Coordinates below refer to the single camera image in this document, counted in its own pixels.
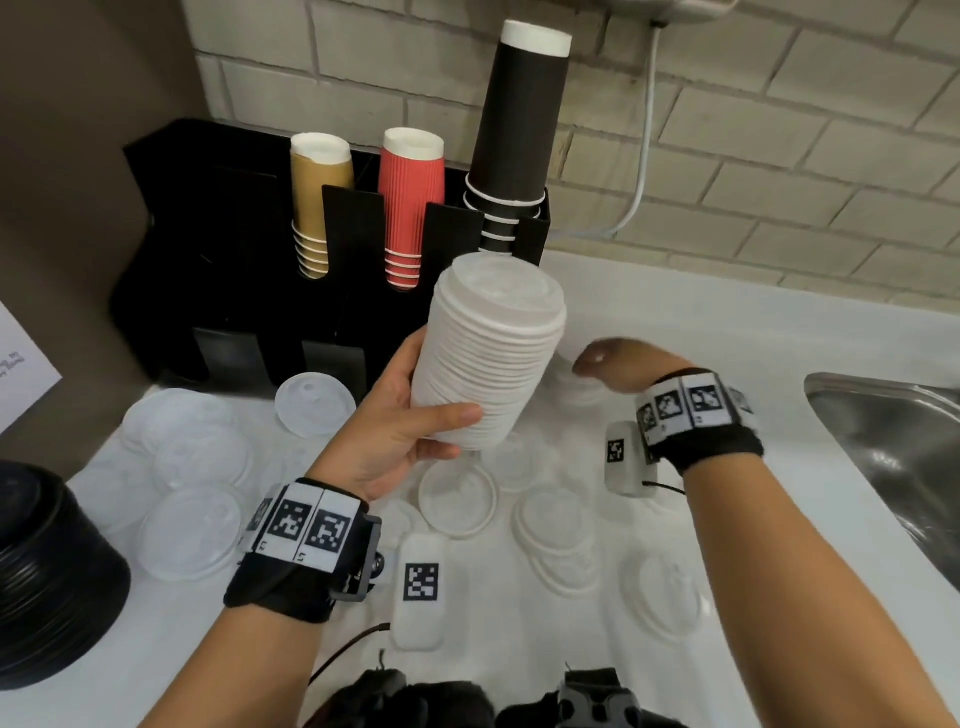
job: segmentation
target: person's left arm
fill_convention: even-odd
[[[410,407],[425,331],[403,343],[307,477],[372,501],[396,488],[418,461],[460,454],[424,438],[476,424],[479,405]],[[140,728],[292,728],[322,633],[320,624],[255,605],[225,609]]]

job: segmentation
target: wristband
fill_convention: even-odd
[[[363,601],[379,518],[361,498],[310,478],[275,486],[240,539],[246,552],[224,605],[248,604],[321,624],[337,601]]]
[[[683,369],[662,377],[636,405],[648,461],[666,460],[680,475],[718,455],[763,456],[747,398],[708,369]]]

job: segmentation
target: forearm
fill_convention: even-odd
[[[768,728],[955,728],[882,607],[755,455],[684,478],[733,657]]]
[[[322,628],[225,609],[141,728],[293,728]]]

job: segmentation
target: wall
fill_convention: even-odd
[[[0,301],[63,374],[0,458],[68,477],[148,386],[107,313],[147,224],[122,148],[183,115],[205,108],[178,0],[0,3]]]
[[[469,163],[505,16],[574,35],[555,228],[618,219],[646,31],[537,0],[183,0],[213,114],[376,145],[407,124]],[[647,202],[556,248],[960,313],[960,3],[755,0],[662,36]]]

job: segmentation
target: white tile wall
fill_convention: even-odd
[[[182,0],[215,118],[376,146],[439,133],[469,164],[504,18],[572,33],[555,230],[636,182],[648,31],[588,0]],[[572,7],[580,3],[581,9]],[[744,0],[661,36],[646,203],[578,255],[957,312],[960,1]]]

